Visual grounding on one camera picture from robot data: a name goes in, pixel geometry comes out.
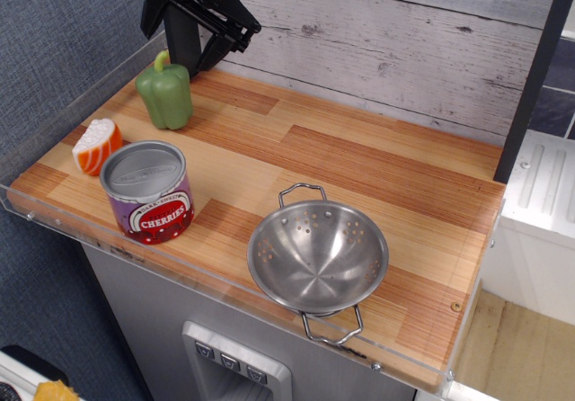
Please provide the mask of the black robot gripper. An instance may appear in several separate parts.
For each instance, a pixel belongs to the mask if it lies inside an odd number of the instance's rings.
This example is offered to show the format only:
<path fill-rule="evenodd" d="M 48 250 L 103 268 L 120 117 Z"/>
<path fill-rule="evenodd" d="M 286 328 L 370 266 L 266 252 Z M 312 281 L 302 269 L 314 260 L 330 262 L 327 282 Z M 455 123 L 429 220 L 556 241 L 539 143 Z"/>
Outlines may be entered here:
<path fill-rule="evenodd" d="M 163 21 L 168 0 L 145 0 L 140 29 L 150 39 Z M 190 0 L 190 14 L 199 25 L 212 32 L 197 63 L 197 71 L 209 71 L 231 51 L 243 52 L 259 22 L 240 0 Z"/>

